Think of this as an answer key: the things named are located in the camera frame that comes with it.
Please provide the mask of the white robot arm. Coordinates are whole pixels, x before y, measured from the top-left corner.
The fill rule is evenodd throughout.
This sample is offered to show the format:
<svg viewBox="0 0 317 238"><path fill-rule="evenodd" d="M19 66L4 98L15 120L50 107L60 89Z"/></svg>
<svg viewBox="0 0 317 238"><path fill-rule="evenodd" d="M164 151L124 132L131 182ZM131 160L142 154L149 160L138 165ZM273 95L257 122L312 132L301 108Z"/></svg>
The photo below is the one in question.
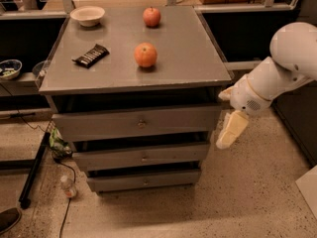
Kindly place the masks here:
<svg viewBox="0 0 317 238"><path fill-rule="evenodd" d="M269 57L219 93L234 108L225 115L216 141L219 149L231 147L249 117L269 108L276 97L317 79L317 27L305 22L285 25L273 35L269 51Z"/></svg>

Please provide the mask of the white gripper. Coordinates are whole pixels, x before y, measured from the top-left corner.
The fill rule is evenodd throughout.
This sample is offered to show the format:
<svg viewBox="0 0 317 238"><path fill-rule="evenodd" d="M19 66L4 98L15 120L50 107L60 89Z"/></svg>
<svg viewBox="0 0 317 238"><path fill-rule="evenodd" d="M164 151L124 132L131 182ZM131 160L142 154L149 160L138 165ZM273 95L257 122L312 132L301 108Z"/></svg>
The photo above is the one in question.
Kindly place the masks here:
<svg viewBox="0 0 317 238"><path fill-rule="evenodd" d="M223 128L216 141L217 148L221 150L230 148L242 135L249 124L249 115L257 115L271 105L271 100L261 98L253 90L246 74L233 86L222 90L218 97L222 101L230 101L230 105L236 109L225 115Z"/></svg>

